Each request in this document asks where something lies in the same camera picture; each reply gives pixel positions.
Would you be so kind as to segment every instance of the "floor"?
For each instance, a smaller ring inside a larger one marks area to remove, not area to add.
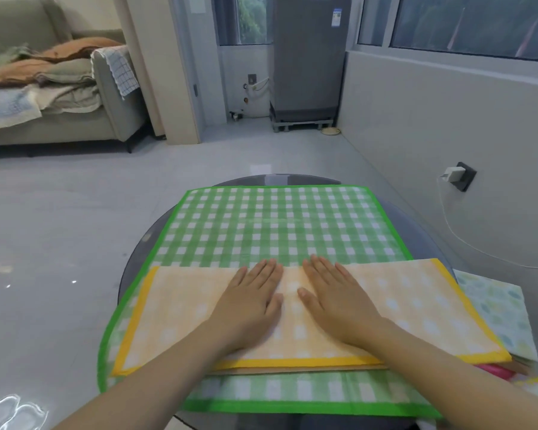
[[[0,152],[0,399],[35,404],[49,429],[95,397],[98,346],[139,239],[188,189],[259,173],[367,185],[415,216],[344,137],[273,133],[266,119],[211,128],[201,145],[148,137],[133,154]]]

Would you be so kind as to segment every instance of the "sofa armrest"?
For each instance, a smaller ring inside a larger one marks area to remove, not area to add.
[[[109,66],[100,54],[93,53],[93,72],[101,100],[106,108],[116,138],[125,142],[147,121],[147,109],[140,89],[122,99]]]

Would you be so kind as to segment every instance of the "left hand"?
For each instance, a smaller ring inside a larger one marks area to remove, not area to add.
[[[282,294],[274,294],[283,266],[261,261],[247,273],[241,267],[207,320],[214,332],[227,337],[226,353],[256,345],[281,314]]]

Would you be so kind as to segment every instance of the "white checkered cloth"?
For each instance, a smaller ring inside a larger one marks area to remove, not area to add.
[[[122,99],[125,99],[126,96],[139,88],[135,73],[126,58],[128,54],[127,45],[100,48],[95,50],[94,53],[99,53],[106,59]]]

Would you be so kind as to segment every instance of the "beige sofa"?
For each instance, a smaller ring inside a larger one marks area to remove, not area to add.
[[[89,32],[116,39],[119,33]],[[27,43],[42,51],[73,38],[64,13],[55,0],[0,0],[0,54]],[[109,67],[100,55],[93,60],[94,77],[103,106],[91,113],[47,115],[0,129],[0,145],[61,143],[116,139],[126,142],[147,120],[138,89],[122,99]]]

